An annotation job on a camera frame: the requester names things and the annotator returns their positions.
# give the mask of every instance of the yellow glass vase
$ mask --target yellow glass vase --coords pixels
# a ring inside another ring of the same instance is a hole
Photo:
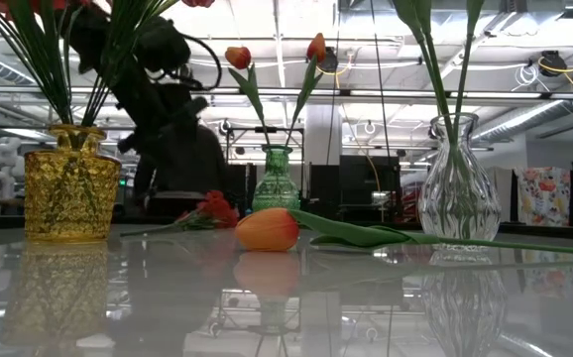
[[[82,243],[106,239],[121,164],[97,155],[106,134],[55,125],[55,150],[25,155],[25,231],[30,241]]]
[[[34,356],[77,356],[78,339],[106,319],[107,246],[27,244],[5,310],[0,342],[35,347]]]

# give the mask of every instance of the green glass vase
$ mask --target green glass vase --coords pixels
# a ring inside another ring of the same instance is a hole
[[[299,192],[288,173],[288,154],[292,149],[267,145],[263,151],[267,154],[265,176],[256,186],[254,212],[274,207],[299,209]]]

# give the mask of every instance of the ceiling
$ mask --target ceiling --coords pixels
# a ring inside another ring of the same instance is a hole
[[[526,12],[500,11],[506,4],[514,4],[517,9],[523,3],[528,5]],[[339,85],[340,89],[374,91],[381,87],[429,90],[427,70],[419,63],[420,49],[396,16],[391,1],[373,0],[373,4],[375,11],[371,11],[370,0],[217,0],[209,9],[176,4],[164,16],[172,19],[179,31],[204,41],[223,62],[227,47],[248,47],[257,64],[261,87],[300,88],[307,66],[304,61],[306,48],[310,39],[321,32],[326,38],[326,46],[336,51],[341,74],[337,75],[337,81],[334,75],[325,75],[318,88],[333,89]],[[478,36],[473,46],[466,89],[492,92],[573,90],[565,76],[549,78],[540,75],[535,78],[529,69],[522,69],[530,60],[537,61],[545,50],[559,51],[569,67],[573,67],[573,18],[566,16],[567,8],[572,6],[573,1],[487,0],[476,29]],[[432,33],[444,85],[447,90],[456,90],[460,75],[457,56],[463,50],[467,21],[465,1],[435,0],[433,8]],[[191,67],[195,78],[203,83],[213,82],[216,70],[211,57],[203,48],[195,44],[191,47]],[[0,62],[18,71],[22,75],[20,78],[28,76],[1,37]],[[73,54],[73,85],[91,86],[94,73],[78,74],[77,65],[77,55]],[[0,77],[0,85],[8,86],[0,91],[0,102],[20,111],[16,117],[20,121],[12,124],[47,123],[49,106],[46,100],[36,94],[19,93],[21,85],[11,80]],[[225,71],[221,88],[235,86],[233,78]],[[237,127],[259,125],[256,113],[245,97],[214,94],[209,99],[211,107],[200,116],[202,122],[215,131],[225,119]],[[294,97],[273,95],[265,96],[264,100],[268,124],[286,124],[294,110]],[[74,102],[77,101],[85,103],[85,95],[75,98]],[[331,98],[313,97],[311,101],[324,105],[332,103]],[[344,98],[335,103],[338,116],[352,125],[344,126],[342,135],[347,137],[345,143],[352,143],[356,137],[362,145],[381,145],[386,142],[387,132],[391,145],[433,144],[427,136],[429,120],[437,115],[433,99],[409,96],[386,101],[385,107],[378,100]],[[133,126],[128,115],[117,110],[114,103],[114,99],[108,101],[97,122],[99,126],[126,128],[109,132],[109,139],[113,141],[126,137]],[[509,100],[480,100],[470,102],[463,109],[478,114],[484,123],[522,105]],[[387,131],[383,130],[384,112]],[[81,108],[75,108],[75,114],[81,113]],[[302,111],[299,119],[296,126],[301,127],[307,120],[314,120],[307,117],[306,110]],[[566,120],[573,119],[562,118],[553,125],[566,125]],[[571,136],[563,134],[559,138],[568,140],[567,137]],[[248,133],[237,144],[253,146],[262,144],[263,140],[262,134]]]

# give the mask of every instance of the desk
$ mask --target desk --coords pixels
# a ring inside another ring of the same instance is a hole
[[[25,245],[0,230],[0,355],[573,356],[573,255],[249,253],[231,231]],[[501,234],[529,243],[573,241]]]

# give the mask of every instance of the table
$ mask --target table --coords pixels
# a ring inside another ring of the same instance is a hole
[[[135,228],[69,246],[0,230],[0,356],[573,356],[573,255],[118,238]]]

